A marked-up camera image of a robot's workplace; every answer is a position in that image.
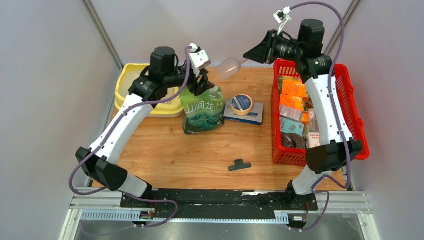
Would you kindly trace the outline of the green cat litter bag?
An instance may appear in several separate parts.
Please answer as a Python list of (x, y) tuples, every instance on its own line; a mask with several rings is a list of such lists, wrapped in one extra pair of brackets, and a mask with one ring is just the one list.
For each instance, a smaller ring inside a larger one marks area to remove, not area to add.
[(225, 124), (226, 100), (220, 87), (215, 86), (199, 96), (185, 87), (179, 97), (185, 113), (182, 126), (186, 135), (212, 131)]

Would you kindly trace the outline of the black bag clip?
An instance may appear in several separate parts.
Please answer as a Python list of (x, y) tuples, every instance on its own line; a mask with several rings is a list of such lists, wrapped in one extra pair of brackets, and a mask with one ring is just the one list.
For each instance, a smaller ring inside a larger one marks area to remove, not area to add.
[(236, 159), (234, 161), (234, 165), (231, 165), (231, 166), (228, 167), (228, 171), (233, 172), (233, 171), (248, 169), (248, 168), (251, 168), (251, 167), (252, 167), (252, 165), (251, 165), (250, 162), (244, 162), (243, 159)]

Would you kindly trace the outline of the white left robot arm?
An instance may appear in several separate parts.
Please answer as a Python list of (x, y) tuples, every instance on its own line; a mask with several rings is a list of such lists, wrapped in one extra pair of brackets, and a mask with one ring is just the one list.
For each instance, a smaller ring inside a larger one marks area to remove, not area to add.
[(157, 107), (178, 97), (184, 89), (199, 96), (214, 87), (209, 82), (208, 53), (192, 43), (184, 50), (185, 63), (173, 48), (157, 47), (150, 55), (150, 63), (132, 82), (122, 106), (109, 126), (89, 147), (80, 147), (75, 156), (76, 170), (110, 191), (133, 196), (140, 207), (153, 201), (151, 185), (118, 166), (119, 158), (140, 123)]

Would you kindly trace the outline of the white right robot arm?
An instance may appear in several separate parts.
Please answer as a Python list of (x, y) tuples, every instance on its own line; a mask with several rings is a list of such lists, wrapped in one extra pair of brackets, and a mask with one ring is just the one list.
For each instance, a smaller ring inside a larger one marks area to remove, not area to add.
[(354, 139), (343, 116), (336, 90), (335, 63), (322, 53), (323, 22), (303, 20), (297, 38), (283, 31), (288, 22), (288, 17), (279, 20), (279, 28), (268, 31), (264, 40), (243, 58), (260, 64), (272, 64), (277, 59), (293, 61), (312, 100), (320, 145), (306, 151), (307, 165), (291, 182), (292, 191), (285, 195), (286, 205), (296, 210), (305, 203), (304, 195), (313, 193), (324, 178), (330, 179), (342, 167), (350, 168), (363, 145)]

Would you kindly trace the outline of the clear plastic scoop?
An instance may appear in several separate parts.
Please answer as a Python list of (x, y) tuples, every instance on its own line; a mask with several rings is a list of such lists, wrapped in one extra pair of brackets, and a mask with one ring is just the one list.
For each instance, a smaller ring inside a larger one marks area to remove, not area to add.
[(247, 61), (248, 59), (243, 57), (238, 59), (234, 57), (229, 57), (228, 59), (226, 59), (225, 61), (223, 61), (216, 67), (215, 69), (216, 77), (219, 80), (225, 80), (234, 76), (240, 71), (242, 65)]

